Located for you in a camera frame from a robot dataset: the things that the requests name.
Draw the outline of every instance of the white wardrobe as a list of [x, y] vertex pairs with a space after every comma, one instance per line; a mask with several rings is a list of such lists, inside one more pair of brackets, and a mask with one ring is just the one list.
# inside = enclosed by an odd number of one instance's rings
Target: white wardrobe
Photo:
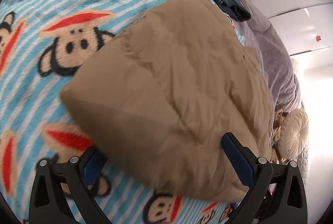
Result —
[[305, 69], [333, 64], [333, 0], [251, 0]]

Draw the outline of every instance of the gray quilt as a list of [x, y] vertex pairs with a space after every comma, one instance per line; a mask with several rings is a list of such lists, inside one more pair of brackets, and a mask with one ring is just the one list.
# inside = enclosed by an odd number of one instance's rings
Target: gray quilt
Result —
[[280, 37], [271, 22], [249, 0], [240, 0], [250, 12], [251, 19], [234, 24], [245, 36], [245, 45], [255, 47], [258, 52], [261, 71], [272, 93], [275, 111], [290, 112], [301, 108], [298, 80]]

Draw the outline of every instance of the tan fabric bag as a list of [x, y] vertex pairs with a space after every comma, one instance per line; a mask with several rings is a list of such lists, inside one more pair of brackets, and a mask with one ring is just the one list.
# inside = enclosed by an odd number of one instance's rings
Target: tan fabric bag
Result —
[[61, 99], [112, 163], [155, 190], [235, 202], [232, 132], [270, 159], [272, 99], [256, 50], [209, 0], [169, 0], [80, 67]]

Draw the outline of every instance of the white wall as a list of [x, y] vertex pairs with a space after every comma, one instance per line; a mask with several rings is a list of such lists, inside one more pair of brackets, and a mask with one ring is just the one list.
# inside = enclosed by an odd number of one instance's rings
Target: white wall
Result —
[[310, 122], [308, 223], [315, 224], [333, 199], [333, 65], [305, 71], [301, 90]]

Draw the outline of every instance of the cartoon monkey face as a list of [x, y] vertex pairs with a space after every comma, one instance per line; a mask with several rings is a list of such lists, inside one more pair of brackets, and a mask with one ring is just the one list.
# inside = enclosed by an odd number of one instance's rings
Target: cartoon monkey face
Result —
[[39, 59], [40, 75], [44, 77], [52, 72], [61, 76], [74, 75], [91, 55], [114, 37], [111, 32], [97, 27], [113, 16], [106, 11], [82, 12], [56, 21], [42, 30], [42, 37], [55, 39]]
[[203, 213], [202, 218], [199, 220], [198, 224], [207, 224], [215, 215], [214, 210], [209, 210]]
[[145, 224], [173, 223], [181, 211], [181, 197], [171, 194], [154, 194], [144, 206]]
[[[92, 141], [75, 124], [65, 122], [48, 123], [42, 128], [42, 138], [45, 144], [55, 152], [52, 158], [43, 158], [36, 163], [36, 169], [41, 160], [46, 160], [51, 164], [65, 163], [72, 156], [81, 156], [90, 146]], [[61, 184], [65, 195], [71, 198], [71, 193], [67, 184]], [[88, 190], [92, 197], [105, 197], [111, 191], [111, 184], [107, 178], [100, 174]]]
[[14, 17], [14, 12], [10, 12], [0, 23], [0, 56], [11, 38]]
[[227, 220], [232, 215], [233, 211], [234, 210], [233, 210], [232, 206], [230, 204], [228, 204], [220, 216], [219, 223], [221, 223], [224, 220]]

